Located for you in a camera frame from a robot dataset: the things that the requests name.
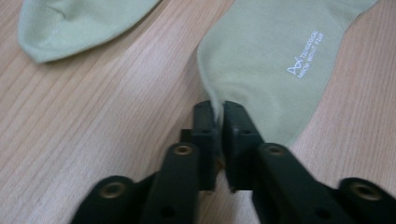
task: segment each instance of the sock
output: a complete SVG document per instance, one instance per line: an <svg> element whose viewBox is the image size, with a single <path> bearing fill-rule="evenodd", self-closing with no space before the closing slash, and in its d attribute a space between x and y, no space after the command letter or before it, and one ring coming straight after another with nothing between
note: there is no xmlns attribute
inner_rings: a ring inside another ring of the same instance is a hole
<svg viewBox="0 0 396 224"><path fill-rule="evenodd" d="M18 39L36 63L103 44L142 19L159 0L25 0Z"/></svg>
<svg viewBox="0 0 396 224"><path fill-rule="evenodd" d="M235 0L197 58L216 115L243 105L266 142L289 147L324 92L348 25L376 0Z"/></svg>

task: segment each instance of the tabletop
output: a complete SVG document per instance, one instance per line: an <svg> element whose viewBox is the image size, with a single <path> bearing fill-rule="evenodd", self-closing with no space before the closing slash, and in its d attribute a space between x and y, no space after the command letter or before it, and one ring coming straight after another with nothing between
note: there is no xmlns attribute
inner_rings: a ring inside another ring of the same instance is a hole
<svg viewBox="0 0 396 224"><path fill-rule="evenodd" d="M22 0L0 1L0 222L68 223L99 180L141 180L205 99L196 48L233 0L163 0L108 43L36 64L17 41ZM396 196L396 2L348 28L318 109L290 148L320 182L356 176ZM222 174L200 223L257 223Z"/></svg>

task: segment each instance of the printed logo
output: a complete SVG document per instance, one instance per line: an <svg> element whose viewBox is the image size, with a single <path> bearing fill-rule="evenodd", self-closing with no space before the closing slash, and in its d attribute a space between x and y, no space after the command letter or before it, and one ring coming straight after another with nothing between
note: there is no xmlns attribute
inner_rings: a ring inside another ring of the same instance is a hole
<svg viewBox="0 0 396 224"><path fill-rule="evenodd" d="M294 57L296 63L293 67L287 69L289 73L297 76L297 78L303 78L308 72L309 67L311 66L312 61L314 60L315 53L317 52L318 46L323 39L323 33L318 31L312 32L309 37L306 45L304 47L303 52L299 57Z"/></svg>
<svg viewBox="0 0 396 224"><path fill-rule="evenodd" d="M288 72L290 72L290 73L294 74L295 76L297 76L296 70L301 68L301 66L302 66L301 63L304 60L301 60L301 59L299 59L297 57L294 57L294 59L296 60L296 64L294 65L294 67L288 68Z"/></svg>

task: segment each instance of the fabric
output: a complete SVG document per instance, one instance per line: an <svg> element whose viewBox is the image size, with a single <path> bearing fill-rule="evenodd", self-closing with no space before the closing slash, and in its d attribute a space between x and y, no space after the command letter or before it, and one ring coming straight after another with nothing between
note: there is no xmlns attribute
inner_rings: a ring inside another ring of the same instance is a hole
<svg viewBox="0 0 396 224"><path fill-rule="evenodd" d="M19 42L37 63L62 59L122 34L158 1L25 0Z"/></svg>
<svg viewBox="0 0 396 224"><path fill-rule="evenodd" d="M375 0L236 0L198 52L216 115L243 105L267 142L289 147L312 117L348 25Z"/></svg>

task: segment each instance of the wooden table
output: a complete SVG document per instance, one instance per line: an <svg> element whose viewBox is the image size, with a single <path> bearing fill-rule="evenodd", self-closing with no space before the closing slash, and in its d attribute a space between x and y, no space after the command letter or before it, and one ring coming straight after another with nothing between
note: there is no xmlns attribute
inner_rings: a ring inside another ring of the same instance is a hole
<svg viewBox="0 0 396 224"><path fill-rule="evenodd" d="M203 99L195 51L233 0L161 2L124 35L55 63L17 43L21 0L0 1L0 222L67 223L109 175L140 180ZM396 195L396 2L347 30L318 110L291 148L320 181L369 179ZM200 223L256 223L219 177Z"/></svg>

